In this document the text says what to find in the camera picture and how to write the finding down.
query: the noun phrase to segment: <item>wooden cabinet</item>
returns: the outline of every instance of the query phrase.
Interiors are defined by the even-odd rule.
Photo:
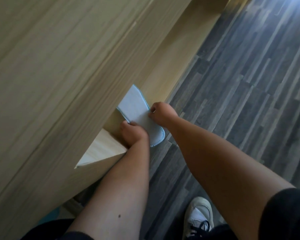
[[[227,2],[0,0],[0,239],[120,159],[120,100],[165,101]]]

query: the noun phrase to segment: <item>person's right hand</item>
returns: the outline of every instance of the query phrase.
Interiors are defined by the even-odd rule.
[[[150,111],[148,116],[162,127],[167,127],[173,117],[178,117],[176,111],[169,104],[163,102],[154,103]]]

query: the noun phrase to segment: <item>light blue cloth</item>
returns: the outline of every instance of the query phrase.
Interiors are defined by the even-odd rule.
[[[151,147],[164,140],[164,129],[148,117],[150,108],[141,91],[135,85],[132,85],[117,109],[129,123],[134,121],[148,132]]]

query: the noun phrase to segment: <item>person's left hand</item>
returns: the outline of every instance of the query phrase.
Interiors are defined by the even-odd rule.
[[[130,147],[140,140],[144,140],[149,143],[148,133],[140,125],[137,125],[136,122],[131,122],[129,124],[125,120],[120,124],[120,130],[124,140]]]

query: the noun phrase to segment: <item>hand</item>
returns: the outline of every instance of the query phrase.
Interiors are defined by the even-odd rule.
[[[163,102],[154,103],[150,111],[148,116],[163,127],[167,127],[173,117],[178,117],[176,111],[169,104]]]
[[[130,147],[138,141],[146,141],[149,143],[148,133],[140,125],[137,125],[136,122],[129,124],[125,120],[120,124],[120,130],[124,140]]]

